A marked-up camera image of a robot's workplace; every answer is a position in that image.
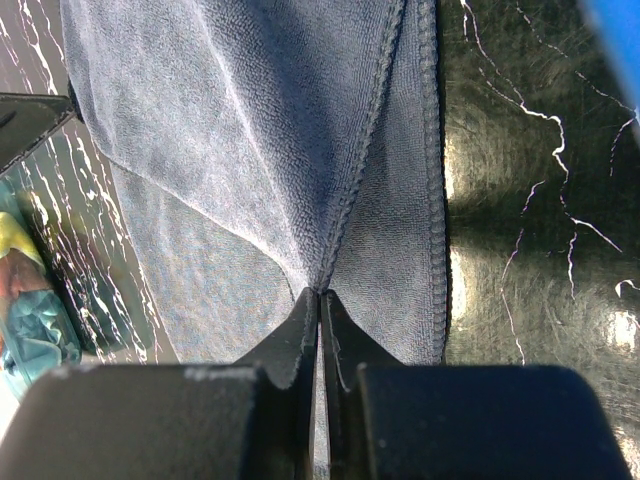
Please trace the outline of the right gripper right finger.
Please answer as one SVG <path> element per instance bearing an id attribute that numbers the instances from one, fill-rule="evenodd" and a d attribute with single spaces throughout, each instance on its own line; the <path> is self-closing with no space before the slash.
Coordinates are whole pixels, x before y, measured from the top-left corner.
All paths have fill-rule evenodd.
<path id="1" fill-rule="evenodd" d="M 320 297 L 320 325 L 332 479 L 366 479 L 370 473 L 366 393 L 359 371 L 402 363 L 351 318 L 337 293 Z"/>

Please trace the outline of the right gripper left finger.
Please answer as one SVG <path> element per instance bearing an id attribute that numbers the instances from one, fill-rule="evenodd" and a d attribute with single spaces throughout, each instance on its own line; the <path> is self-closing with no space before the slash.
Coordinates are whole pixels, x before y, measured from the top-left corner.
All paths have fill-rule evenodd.
<path id="1" fill-rule="evenodd" d="M 306 288 L 287 318 L 235 362 L 256 374 L 246 479 L 313 477 L 319 295 Z"/>

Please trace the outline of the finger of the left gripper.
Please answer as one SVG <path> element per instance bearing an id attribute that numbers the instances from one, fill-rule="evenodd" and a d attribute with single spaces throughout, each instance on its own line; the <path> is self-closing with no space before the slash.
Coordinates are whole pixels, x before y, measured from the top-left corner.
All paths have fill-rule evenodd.
<path id="1" fill-rule="evenodd" d="M 1 174 L 25 160 L 76 114 L 66 96 L 1 94 Z"/>

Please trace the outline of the dark grey-blue towel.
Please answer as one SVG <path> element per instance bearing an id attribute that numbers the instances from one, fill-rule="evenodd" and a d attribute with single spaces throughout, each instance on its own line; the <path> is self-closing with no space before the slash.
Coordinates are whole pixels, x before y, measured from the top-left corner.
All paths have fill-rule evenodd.
<path id="1" fill-rule="evenodd" d="M 64 1 L 70 84 L 183 363 L 333 289 L 437 364 L 447 247 L 432 1 Z"/>

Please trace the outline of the yellow towel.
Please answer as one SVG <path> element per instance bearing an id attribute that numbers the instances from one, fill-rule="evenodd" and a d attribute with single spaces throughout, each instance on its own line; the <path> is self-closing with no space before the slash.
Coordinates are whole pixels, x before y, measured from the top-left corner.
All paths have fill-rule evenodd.
<path id="1" fill-rule="evenodd" d="M 35 262 L 45 272 L 44 262 L 31 237 L 21 224 L 9 213 L 0 213 L 0 256 L 4 258 L 11 249 L 17 250 Z"/>

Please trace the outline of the brown towel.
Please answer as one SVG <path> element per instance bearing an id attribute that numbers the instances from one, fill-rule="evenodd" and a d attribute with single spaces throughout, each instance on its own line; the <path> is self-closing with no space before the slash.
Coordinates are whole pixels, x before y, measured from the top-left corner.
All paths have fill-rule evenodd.
<path id="1" fill-rule="evenodd" d="M 39 265 L 17 249 L 1 258 L 1 315 L 5 316 L 23 293 L 50 290 L 50 281 Z"/>

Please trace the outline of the clear teal plastic bin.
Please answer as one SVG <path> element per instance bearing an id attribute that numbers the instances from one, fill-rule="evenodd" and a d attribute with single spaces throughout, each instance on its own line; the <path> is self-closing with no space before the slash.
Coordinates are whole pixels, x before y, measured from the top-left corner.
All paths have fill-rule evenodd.
<path id="1" fill-rule="evenodd" d="M 1 379 L 17 399 L 48 371 L 156 363 L 153 307 L 113 200 L 19 169 L 1 180 Z"/>

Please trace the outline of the light blue patterned towel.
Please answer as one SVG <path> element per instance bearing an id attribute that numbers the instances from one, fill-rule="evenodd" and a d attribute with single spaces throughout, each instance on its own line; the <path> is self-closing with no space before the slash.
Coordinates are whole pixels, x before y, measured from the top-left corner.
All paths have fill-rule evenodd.
<path id="1" fill-rule="evenodd" d="M 49 369 L 79 364 L 80 342 L 64 304 L 51 290 L 21 294 L 2 327 L 8 352 L 1 355 L 4 372 L 25 383 Z"/>

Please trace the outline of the blue plastic bin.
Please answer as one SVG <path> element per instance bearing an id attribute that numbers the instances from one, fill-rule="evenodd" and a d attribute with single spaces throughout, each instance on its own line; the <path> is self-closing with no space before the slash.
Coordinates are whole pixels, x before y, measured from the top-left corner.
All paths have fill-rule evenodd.
<path id="1" fill-rule="evenodd" d="M 579 5 L 639 122 L 639 0 L 582 0 Z"/>

